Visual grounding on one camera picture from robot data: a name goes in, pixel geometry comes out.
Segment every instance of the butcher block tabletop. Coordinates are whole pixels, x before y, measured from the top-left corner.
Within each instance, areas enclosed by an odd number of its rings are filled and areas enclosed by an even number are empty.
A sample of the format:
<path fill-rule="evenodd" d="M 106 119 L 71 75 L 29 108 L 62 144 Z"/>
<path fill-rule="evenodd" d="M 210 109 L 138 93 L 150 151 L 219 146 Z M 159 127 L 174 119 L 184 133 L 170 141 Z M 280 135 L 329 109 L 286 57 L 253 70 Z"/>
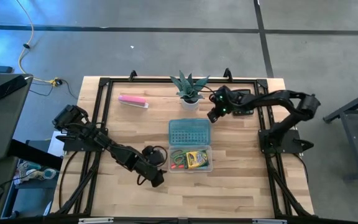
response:
<path fill-rule="evenodd" d="M 77 105 L 85 109 L 89 118 L 95 104 L 100 77 L 84 77 Z M 268 78 L 269 92 L 284 90 L 284 80 Z M 223 84 L 209 83 L 217 90 Z M 230 89 L 251 89 L 251 84 L 225 83 Z M 169 148 L 168 122 L 172 119 L 204 118 L 214 106 L 209 93 L 202 93 L 196 111 L 185 111 L 172 83 L 114 83 L 106 127 L 115 142 L 141 151 L 145 146 Z M 98 114 L 101 121 L 106 96 L 103 91 Z M 123 105 L 119 95 L 140 96 L 147 100 L 148 109 Z M 288 112 L 273 106 L 276 122 Z M 265 158 L 259 149 L 257 133 L 260 129 L 257 110 L 249 116 L 228 114 L 211 124 L 213 170 L 203 173 L 164 174 L 164 183 L 153 188 L 149 181 L 137 185 L 137 174 L 116 164 L 110 153 L 103 152 L 94 191 L 91 216 L 109 217 L 188 217 L 188 218 L 273 218 L 272 198 Z M 62 171 L 72 152 L 65 155 Z M 76 189 L 85 153 L 79 152 L 70 162 L 62 184 L 62 203 Z M 288 188 L 310 213 L 313 213 L 303 164 L 291 154 L 282 154 Z M 168 170 L 168 164 L 162 166 Z M 58 184 L 52 212 L 58 210 Z M 278 189 L 280 208 L 284 211 L 282 192 Z M 81 211 L 85 208 L 88 188 L 85 188 Z"/>

